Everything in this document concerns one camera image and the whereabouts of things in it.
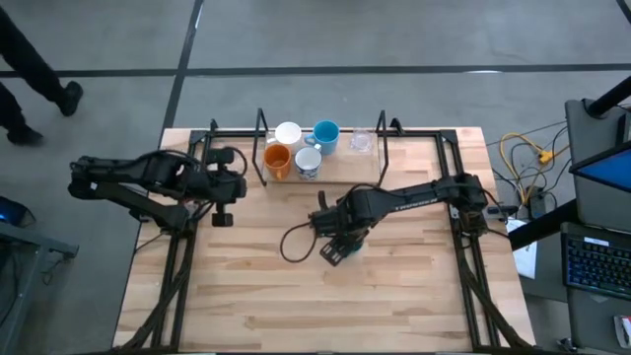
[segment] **cup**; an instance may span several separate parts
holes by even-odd
[[[294,161],[296,170],[301,179],[315,180],[322,166],[322,146],[315,144],[313,147],[305,147],[296,153]]]
[[[282,144],[272,144],[265,149],[263,162],[265,168],[277,180],[284,180],[289,174],[292,152]]]
[[[267,144],[280,143],[291,149],[292,154],[298,151],[303,130],[294,122],[283,122],[274,129],[274,136],[267,140]]]
[[[333,121],[324,120],[314,126],[314,133],[305,137],[305,143],[309,145],[319,144],[323,155],[331,155],[337,148],[339,139],[339,126]]]

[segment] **clear glass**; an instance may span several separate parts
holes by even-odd
[[[351,149],[358,152],[370,152],[373,148],[373,136],[364,128],[353,129]]]

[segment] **black pants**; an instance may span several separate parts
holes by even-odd
[[[9,15],[0,7],[0,54],[20,76],[47,100],[63,100],[59,78],[39,56]],[[22,108],[11,92],[0,83],[0,126],[9,130],[26,125]]]

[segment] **laptop keyboard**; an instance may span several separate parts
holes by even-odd
[[[631,300],[631,250],[568,238],[568,286]]]

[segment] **black shoe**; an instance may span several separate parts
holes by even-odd
[[[70,117],[77,111],[77,106],[81,97],[83,97],[83,88],[77,82],[70,82],[63,90],[63,101],[57,103],[61,114]]]
[[[28,126],[10,131],[7,133],[7,138],[9,142],[19,146],[36,147],[43,143],[43,136]]]

